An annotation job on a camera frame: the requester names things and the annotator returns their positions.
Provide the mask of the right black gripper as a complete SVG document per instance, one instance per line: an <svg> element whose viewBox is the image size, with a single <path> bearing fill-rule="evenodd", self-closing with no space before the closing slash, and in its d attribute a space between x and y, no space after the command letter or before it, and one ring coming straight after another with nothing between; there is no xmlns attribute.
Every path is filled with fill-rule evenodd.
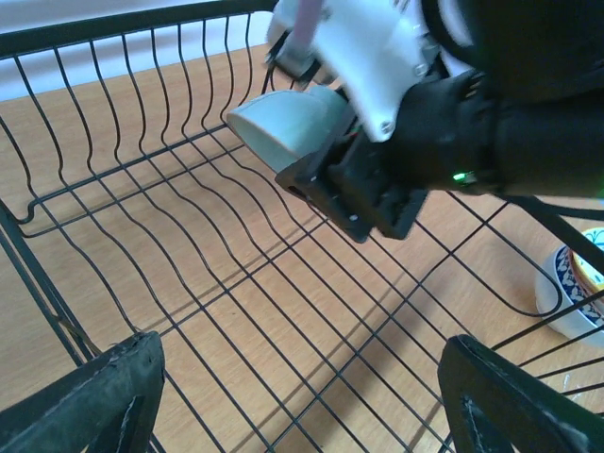
<svg viewBox="0 0 604 453"><path fill-rule="evenodd" d="M599 198L603 94L529 104L475 72L432 77L405 94L387 141L354 129L346 109L276 180L358 243L373 230L406 238L431 191Z"/></svg>

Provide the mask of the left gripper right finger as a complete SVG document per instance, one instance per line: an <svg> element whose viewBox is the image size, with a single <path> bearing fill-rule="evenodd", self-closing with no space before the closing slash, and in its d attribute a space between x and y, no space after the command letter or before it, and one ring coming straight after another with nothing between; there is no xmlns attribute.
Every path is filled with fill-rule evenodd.
<svg viewBox="0 0 604 453"><path fill-rule="evenodd" d="M438 366L458 452L601 452L603 418L467 335L450 338Z"/></svg>

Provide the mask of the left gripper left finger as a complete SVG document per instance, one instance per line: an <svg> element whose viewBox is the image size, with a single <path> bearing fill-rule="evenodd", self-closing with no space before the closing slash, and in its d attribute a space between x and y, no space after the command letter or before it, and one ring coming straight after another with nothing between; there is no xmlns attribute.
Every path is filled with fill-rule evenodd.
<svg viewBox="0 0 604 453"><path fill-rule="evenodd" d="M3 452L145 452L159 411L159 334L137 333L1 411Z"/></svg>

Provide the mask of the black wire dish rack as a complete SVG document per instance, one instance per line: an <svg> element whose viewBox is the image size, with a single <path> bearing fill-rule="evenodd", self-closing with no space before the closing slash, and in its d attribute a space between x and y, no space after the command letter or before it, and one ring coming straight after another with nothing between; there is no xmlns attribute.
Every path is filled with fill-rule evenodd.
<svg viewBox="0 0 604 453"><path fill-rule="evenodd" d="M159 336L153 452L450 452L438 386L468 334L603 411L600 327L564 337L534 279L562 243L512 204L433 193L409 238L347 238L226 115L265 70L269 1L1 35L1 404Z"/></svg>

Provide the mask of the celadon green bowl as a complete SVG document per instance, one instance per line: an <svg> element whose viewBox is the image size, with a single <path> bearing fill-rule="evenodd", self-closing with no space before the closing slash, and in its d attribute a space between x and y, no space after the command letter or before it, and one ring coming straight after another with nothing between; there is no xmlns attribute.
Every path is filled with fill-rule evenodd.
<svg viewBox="0 0 604 453"><path fill-rule="evenodd" d="M267 92L226 114L229 128L276 173L320 149L347 108L325 86Z"/></svg>

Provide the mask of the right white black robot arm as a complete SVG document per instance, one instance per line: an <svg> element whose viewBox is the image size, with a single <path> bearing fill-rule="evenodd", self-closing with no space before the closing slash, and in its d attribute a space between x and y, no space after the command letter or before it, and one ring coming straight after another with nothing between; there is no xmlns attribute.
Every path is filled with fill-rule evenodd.
<svg viewBox="0 0 604 453"><path fill-rule="evenodd" d="M437 1L413 22L395 1L279 1L267 64L292 81L341 81L344 109L277 184L355 242L404 239L429 191L492 194L553 232L603 195L603 5L461 1L469 43Z"/></svg>

